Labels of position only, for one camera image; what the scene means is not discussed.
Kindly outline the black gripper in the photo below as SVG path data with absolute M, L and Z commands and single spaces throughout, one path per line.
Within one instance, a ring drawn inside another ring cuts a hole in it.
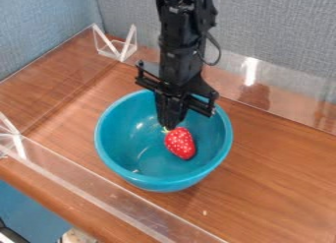
M 135 64 L 135 82 L 155 93 L 157 120 L 168 130 L 183 122 L 189 109 L 213 115 L 219 94 L 201 77 L 205 47 L 204 39 L 189 47 L 161 45 L 159 63 L 139 60 Z

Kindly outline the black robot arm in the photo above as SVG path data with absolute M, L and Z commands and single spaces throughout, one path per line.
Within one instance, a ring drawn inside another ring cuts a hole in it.
M 153 91 L 157 121 L 172 130 L 195 110 L 215 112 L 219 92 L 203 79 L 208 43 L 216 43 L 209 29 L 217 15 L 212 0 L 156 0 L 161 32 L 160 61 L 137 62 L 135 82 Z

